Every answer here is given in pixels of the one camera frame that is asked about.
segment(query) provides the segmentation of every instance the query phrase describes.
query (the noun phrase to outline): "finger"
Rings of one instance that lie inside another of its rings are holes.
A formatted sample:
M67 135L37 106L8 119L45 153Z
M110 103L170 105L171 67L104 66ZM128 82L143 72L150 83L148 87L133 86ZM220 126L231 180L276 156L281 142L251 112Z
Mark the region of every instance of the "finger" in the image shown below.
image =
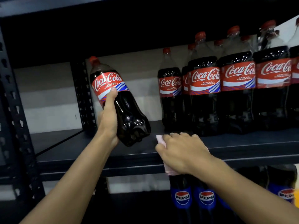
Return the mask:
M197 137L197 138L199 138L199 136L198 136L197 134L192 135L192 137Z
M166 143L169 139L171 139L171 136L168 135L168 134L163 134L163 135L162 135L162 138L163 138L163 140L164 140L165 143Z
M159 143L156 145L155 149L159 153L159 155L161 156L161 158L163 160L163 158L165 156L165 150L166 150L165 146Z
M177 137L177 136L179 136L179 134L177 134L177 133L170 133L170 136L171 137Z
M114 100L117 96L117 90L112 87L110 92L107 94L104 110L115 111Z
M190 137L189 134L187 134L187 133L185 133L185 132L181 132L180 135L181 135L181 136L184 136L184 137Z

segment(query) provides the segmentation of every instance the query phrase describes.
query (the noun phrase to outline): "black metal shelving rack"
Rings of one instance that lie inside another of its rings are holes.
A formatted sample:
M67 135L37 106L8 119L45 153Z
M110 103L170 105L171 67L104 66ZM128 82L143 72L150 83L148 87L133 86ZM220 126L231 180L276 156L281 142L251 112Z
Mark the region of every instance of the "black metal shelving rack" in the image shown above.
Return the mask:
M32 208L45 195L42 181L59 180L90 142L96 123L85 66L89 56L188 44L200 30L210 40L220 39L234 25L240 25L243 35L256 34L267 20L281 24L297 16L294 2L298 0L0 0L0 184L12 184L17 201ZM61 62L71 65L82 130L30 135L13 69ZM165 132L161 121L152 121L151 127L152 134L142 142L130 148L119 144L102 175L163 173L154 148L155 135ZM203 141L232 167L299 163L299 129Z

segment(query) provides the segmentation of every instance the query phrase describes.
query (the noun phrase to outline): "hand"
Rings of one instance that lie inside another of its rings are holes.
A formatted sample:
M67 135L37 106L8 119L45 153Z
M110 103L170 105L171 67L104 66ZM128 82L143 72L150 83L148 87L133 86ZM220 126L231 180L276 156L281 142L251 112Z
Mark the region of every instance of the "hand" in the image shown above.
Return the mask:
M117 132L117 115L114 106L114 100L117 96L117 90L112 87L107 94L104 110L99 114L97 122L99 124L96 136L104 136L111 141L111 149L118 143Z
M217 158L210 154L196 134L191 137L187 133L171 133L163 135L163 140L166 148L157 144L156 151L168 166L178 173L192 174L202 181L206 180L207 169Z

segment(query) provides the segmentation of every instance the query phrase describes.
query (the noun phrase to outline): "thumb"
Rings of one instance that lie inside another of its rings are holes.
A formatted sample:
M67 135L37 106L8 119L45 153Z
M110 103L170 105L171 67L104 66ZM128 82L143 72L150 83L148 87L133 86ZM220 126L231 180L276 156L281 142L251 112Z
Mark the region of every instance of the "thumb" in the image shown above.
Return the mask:
M116 88L112 87L107 94L104 110L115 111L114 100L117 97L117 94Z
M156 151L159 153L159 155L161 156L162 160L164 161L165 158L165 152L167 151L167 149L165 148L164 145L162 144L157 144L156 145Z

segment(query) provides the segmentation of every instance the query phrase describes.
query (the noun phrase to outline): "blue label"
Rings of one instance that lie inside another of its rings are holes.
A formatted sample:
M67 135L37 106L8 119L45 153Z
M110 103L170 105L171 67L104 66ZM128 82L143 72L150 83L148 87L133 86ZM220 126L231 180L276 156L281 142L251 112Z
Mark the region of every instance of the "blue label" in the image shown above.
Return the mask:
M294 201L294 189L286 185L281 186L274 183L269 183L268 190L291 203Z
M225 209L229 209L229 210L231 210L231 208L230 208L230 206L220 197L220 196L218 196L217 195L217 197L218 197L218 200L219 200L219 202L222 204L222 206L225 208Z
M204 189L195 187L194 188L194 198L198 205L203 209L214 209L216 206L215 193L211 189Z
M191 188L174 189L170 188L171 199L179 209L188 209L192 203Z

